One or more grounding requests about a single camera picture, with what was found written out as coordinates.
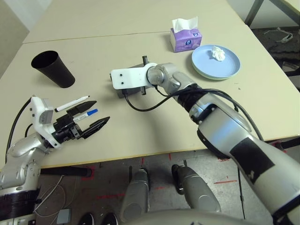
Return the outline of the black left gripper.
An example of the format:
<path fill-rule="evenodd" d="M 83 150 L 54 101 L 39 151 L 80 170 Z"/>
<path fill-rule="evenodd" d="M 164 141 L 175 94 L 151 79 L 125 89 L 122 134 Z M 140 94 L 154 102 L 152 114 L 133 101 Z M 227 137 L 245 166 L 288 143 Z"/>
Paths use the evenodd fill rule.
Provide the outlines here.
<path fill-rule="evenodd" d="M 87 139 L 91 135 L 98 132 L 109 121 L 109 116 L 95 121 L 94 123 L 90 124 L 90 126 L 84 131 L 81 131 L 79 126 L 73 121 L 72 117 L 87 111 L 95 103 L 96 101 L 86 101 L 80 103 L 67 110 L 67 114 L 59 117 L 53 124 L 54 132 L 52 133 L 52 136 L 54 137 L 54 139 L 59 143 L 63 143 L 75 138 Z"/>

